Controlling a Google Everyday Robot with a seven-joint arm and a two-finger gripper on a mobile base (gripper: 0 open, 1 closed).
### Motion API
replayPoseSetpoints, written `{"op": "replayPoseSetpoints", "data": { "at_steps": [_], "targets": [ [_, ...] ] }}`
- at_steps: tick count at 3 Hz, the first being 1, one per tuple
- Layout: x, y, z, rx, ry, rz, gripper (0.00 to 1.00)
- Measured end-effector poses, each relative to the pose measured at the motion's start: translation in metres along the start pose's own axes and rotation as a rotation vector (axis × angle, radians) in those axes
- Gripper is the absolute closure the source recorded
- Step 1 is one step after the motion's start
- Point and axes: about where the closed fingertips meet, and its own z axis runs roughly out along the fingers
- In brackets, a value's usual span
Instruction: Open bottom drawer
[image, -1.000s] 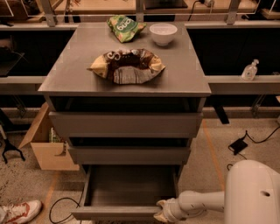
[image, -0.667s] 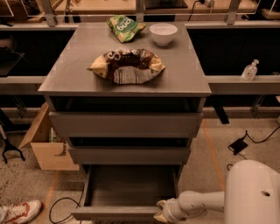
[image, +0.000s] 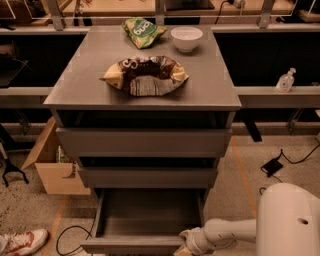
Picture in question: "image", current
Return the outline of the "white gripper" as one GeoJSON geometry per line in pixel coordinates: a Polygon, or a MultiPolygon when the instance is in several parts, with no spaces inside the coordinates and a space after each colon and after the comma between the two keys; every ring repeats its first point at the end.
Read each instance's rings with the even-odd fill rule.
{"type": "Polygon", "coordinates": [[[202,255],[215,250],[214,245],[209,242],[205,236],[203,228],[193,228],[184,230],[179,233],[179,236],[185,239],[185,245],[181,245],[173,256],[193,256],[202,255]]]}

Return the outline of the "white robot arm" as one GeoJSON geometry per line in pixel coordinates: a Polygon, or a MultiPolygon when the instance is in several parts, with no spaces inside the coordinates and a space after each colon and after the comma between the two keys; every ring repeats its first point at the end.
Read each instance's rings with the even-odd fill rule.
{"type": "Polygon", "coordinates": [[[183,244],[174,256],[202,256],[254,242],[257,256],[320,256],[320,198],[289,183],[267,188],[255,219],[210,219],[180,233],[183,244]]]}

